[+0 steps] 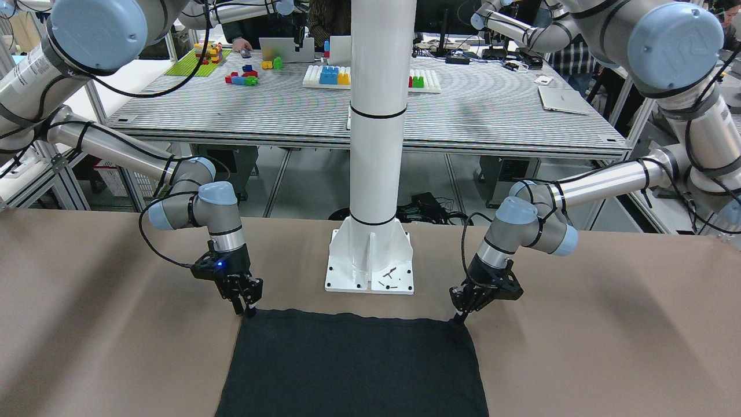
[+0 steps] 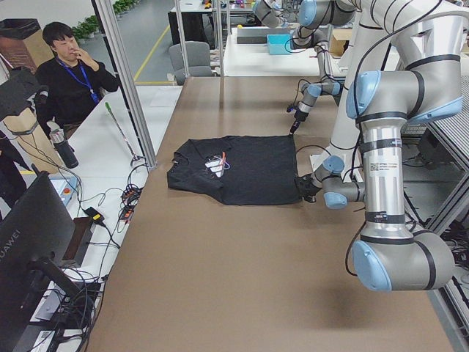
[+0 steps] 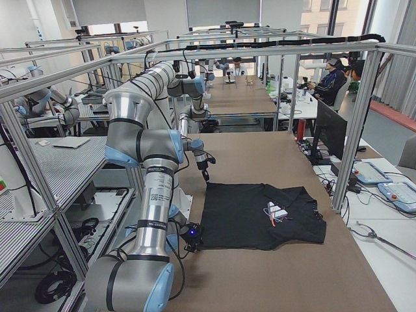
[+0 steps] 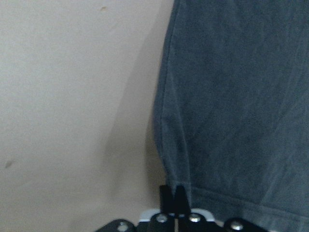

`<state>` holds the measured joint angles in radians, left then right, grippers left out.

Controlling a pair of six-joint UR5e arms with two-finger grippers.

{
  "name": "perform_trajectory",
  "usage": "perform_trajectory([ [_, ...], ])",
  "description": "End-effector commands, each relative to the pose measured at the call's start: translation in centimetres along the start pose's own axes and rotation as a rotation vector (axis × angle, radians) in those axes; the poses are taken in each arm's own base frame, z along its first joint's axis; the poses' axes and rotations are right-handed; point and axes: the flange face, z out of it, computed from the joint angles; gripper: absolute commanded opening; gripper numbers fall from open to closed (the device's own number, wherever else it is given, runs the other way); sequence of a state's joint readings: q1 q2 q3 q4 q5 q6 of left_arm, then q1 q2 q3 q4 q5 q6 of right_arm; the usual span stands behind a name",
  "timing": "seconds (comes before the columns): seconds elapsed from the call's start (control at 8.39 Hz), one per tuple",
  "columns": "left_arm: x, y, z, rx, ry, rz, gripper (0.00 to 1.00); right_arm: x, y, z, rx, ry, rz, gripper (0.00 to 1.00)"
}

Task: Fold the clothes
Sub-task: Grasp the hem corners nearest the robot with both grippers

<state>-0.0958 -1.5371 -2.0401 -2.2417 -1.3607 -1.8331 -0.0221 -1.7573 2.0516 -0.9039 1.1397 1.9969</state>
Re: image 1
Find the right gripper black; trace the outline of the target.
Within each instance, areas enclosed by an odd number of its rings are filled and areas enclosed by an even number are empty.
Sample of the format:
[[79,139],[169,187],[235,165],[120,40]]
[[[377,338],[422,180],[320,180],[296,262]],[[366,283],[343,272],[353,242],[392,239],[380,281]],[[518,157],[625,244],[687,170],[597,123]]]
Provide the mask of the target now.
[[248,319],[257,314],[256,303],[262,299],[263,280],[245,273],[215,272],[215,285],[220,296],[225,300],[233,301],[236,315],[244,314]]

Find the neighbouring robot arm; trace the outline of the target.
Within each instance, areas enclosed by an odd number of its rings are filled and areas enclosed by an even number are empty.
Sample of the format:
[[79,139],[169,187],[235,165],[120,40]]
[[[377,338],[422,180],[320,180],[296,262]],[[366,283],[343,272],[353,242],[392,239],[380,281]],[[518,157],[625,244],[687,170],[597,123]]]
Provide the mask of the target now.
[[513,17],[500,13],[512,1],[482,1],[470,18],[471,25],[478,31],[485,28],[505,35],[521,47],[537,53],[552,53],[563,50],[576,40],[581,31],[561,1],[546,1],[552,21],[546,27],[534,27]]

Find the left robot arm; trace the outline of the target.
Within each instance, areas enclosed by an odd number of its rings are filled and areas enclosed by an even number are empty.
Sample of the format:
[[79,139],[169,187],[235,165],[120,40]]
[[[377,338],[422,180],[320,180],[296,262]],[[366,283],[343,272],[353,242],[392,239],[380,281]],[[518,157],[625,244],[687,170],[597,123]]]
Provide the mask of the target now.
[[719,19],[701,1],[548,1],[551,23],[532,27],[503,15],[505,1],[482,2],[471,24],[500,32],[532,51],[550,53],[581,38],[591,56],[622,69],[645,102],[623,159],[556,181],[514,183],[470,262],[450,288],[453,321],[523,290],[513,273],[520,248],[566,256],[578,244],[567,211],[651,188],[672,188],[693,221],[739,233],[739,130],[722,96]]

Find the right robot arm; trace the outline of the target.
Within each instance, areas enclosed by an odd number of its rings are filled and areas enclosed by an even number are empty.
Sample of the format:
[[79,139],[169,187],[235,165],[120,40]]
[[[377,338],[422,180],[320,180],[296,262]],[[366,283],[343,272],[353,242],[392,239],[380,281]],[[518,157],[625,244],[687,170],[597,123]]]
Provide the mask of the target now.
[[177,20],[203,13],[193,26],[212,27],[214,1],[55,1],[40,43],[2,78],[2,164],[34,141],[64,144],[120,168],[158,178],[163,197],[141,211],[154,228],[204,227],[207,251],[180,263],[215,284],[238,315],[254,317],[263,281],[251,273],[239,199],[217,178],[214,161],[183,158],[115,129],[113,119],[76,114],[67,100],[90,82],[116,74],[164,37]]

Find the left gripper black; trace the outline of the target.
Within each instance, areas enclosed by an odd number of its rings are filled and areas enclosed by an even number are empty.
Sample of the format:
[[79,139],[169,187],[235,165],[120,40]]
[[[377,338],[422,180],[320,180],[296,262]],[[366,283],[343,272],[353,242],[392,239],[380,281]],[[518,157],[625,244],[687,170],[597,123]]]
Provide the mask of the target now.
[[467,279],[457,287],[450,287],[449,294],[458,311],[453,321],[455,324],[464,324],[469,313],[478,312],[495,300],[498,287],[492,283],[477,283]]

